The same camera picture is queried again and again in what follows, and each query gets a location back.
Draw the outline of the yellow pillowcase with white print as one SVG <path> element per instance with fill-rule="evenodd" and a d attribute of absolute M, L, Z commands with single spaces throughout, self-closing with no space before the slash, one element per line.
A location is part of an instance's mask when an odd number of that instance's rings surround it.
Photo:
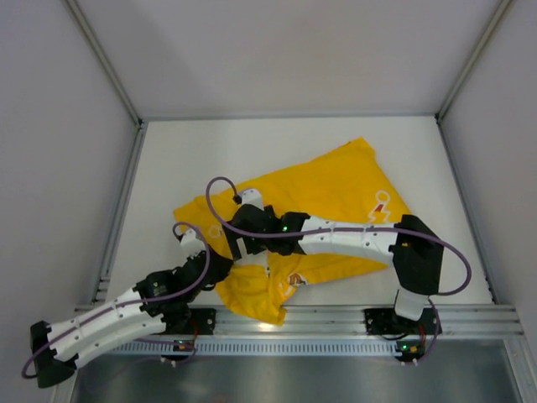
<path fill-rule="evenodd" d="M 306 212 L 338 222 L 399 222 L 410 212 L 378 165 L 374 149 L 355 139 L 307 163 L 277 170 L 237 185 L 254 188 L 279 215 Z M 281 325 L 284 303 L 302 285 L 343 280 L 385 269 L 372 260 L 323 254 L 270 254 L 265 264 L 234 266 L 216 284 L 223 304 L 233 313 Z"/>

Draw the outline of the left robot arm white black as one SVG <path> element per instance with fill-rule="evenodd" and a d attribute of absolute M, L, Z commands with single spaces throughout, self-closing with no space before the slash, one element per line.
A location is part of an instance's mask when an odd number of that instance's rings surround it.
<path fill-rule="evenodd" d="M 119 297 L 98 308 L 57 323 L 30 327 L 34 373 L 40 389 L 69 379 L 93 359 L 135 339 L 192 332 L 201 320 L 189 304 L 225 280 L 233 261 L 214 251 L 200 252 L 172 270 L 153 272 Z"/>

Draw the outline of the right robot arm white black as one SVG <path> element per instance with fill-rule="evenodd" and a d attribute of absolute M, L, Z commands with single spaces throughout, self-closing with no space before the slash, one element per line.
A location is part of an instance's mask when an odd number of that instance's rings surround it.
<path fill-rule="evenodd" d="M 417 322 L 440 286 L 444 246 L 416 216 L 400 222 L 336 222 L 305 212 L 277 216 L 271 206 L 241 205 L 223 230 L 235 260 L 243 253 L 281 256 L 322 254 L 361 258 L 395 269 L 399 288 L 394 314 Z"/>

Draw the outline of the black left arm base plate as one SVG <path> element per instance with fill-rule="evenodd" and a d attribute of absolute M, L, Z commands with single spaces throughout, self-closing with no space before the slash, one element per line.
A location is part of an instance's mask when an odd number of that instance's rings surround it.
<path fill-rule="evenodd" d="M 184 334 L 197 336 L 211 336 L 216 325 L 216 309 L 193 308 L 190 310 L 190 319 L 184 327 Z"/>

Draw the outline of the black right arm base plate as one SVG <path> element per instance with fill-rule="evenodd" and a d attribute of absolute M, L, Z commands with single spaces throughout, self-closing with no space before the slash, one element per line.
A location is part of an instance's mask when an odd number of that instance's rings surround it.
<path fill-rule="evenodd" d="M 402 336 L 434 335 L 438 319 L 432 308 L 425 308 L 418 321 L 395 314 L 393 308 L 368 308 L 364 310 L 367 335 Z"/>

